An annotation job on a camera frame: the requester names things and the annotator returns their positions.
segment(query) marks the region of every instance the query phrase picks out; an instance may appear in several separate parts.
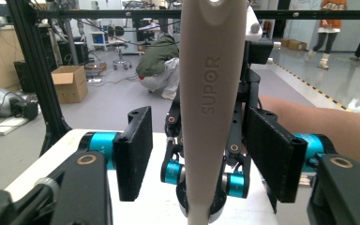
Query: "black vertical post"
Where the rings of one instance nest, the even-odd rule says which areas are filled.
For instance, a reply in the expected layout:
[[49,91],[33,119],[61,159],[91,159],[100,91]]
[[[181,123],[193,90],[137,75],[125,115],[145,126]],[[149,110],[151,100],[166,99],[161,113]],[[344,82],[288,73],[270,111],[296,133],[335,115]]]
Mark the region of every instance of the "black vertical post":
[[71,128],[64,120],[43,43],[38,31],[37,11],[27,0],[7,0],[14,28],[22,47],[30,79],[36,88],[37,99],[45,119],[46,134],[40,155],[42,156]]

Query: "black metal frame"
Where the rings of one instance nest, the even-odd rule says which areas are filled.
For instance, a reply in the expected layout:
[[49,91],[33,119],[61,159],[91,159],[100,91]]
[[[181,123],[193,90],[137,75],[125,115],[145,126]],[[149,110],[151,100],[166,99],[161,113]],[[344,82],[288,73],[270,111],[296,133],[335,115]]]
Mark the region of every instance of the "black metal frame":
[[[37,98],[46,125],[46,135],[40,155],[42,156],[53,144],[63,137],[71,127],[66,123],[61,112],[53,79],[49,71],[43,44],[38,32],[41,19],[99,19],[99,18],[181,18],[181,10],[37,10],[29,0],[9,0],[7,6],[17,33],[22,53],[29,67],[31,82],[36,87]],[[313,11],[313,10],[256,10],[259,19],[318,20],[347,19],[360,20],[359,10],[348,11]]]

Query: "office chair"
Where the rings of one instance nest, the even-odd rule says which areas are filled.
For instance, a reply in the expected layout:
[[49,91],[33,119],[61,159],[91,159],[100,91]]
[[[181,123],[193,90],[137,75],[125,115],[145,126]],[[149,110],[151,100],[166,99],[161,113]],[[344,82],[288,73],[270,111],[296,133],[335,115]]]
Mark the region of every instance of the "office chair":
[[125,70],[127,70],[128,67],[132,68],[130,61],[122,58],[122,47],[126,48],[128,46],[122,38],[122,36],[125,34],[124,28],[122,26],[109,26],[107,29],[107,33],[110,38],[110,45],[119,51],[119,58],[112,61],[113,69],[117,70],[118,64],[124,65]]

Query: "white wall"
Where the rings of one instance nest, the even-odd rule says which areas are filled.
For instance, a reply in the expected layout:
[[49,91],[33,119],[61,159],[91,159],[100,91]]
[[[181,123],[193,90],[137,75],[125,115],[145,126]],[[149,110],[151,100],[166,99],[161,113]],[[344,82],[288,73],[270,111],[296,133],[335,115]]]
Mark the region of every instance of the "white wall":
[[[348,10],[360,10],[360,0],[349,0]],[[289,10],[318,10],[321,0],[292,0]],[[343,20],[341,31],[333,45],[332,51],[354,52],[360,41],[360,21]],[[284,38],[296,39],[306,42],[307,48],[312,49],[317,42],[319,21],[313,20],[288,20]]]

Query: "person in orange jacket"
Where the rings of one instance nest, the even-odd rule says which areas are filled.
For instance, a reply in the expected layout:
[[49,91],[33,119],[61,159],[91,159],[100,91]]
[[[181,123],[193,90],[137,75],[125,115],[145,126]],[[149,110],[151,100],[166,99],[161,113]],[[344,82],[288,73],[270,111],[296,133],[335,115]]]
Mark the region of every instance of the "person in orange jacket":
[[[321,10],[346,10],[347,9],[347,0],[323,0],[321,3]],[[327,62],[329,59],[330,52],[332,51],[332,45],[335,42],[338,32],[340,32],[341,20],[321,20],[320,27],[318,28],[318,42],[309,50],[307,57],[305,58],[306,62],[313,57],[316,52],[323,46],[323,43],[326,40],[325,50],[323,52],[322,59],[319,68],[329,69]]]

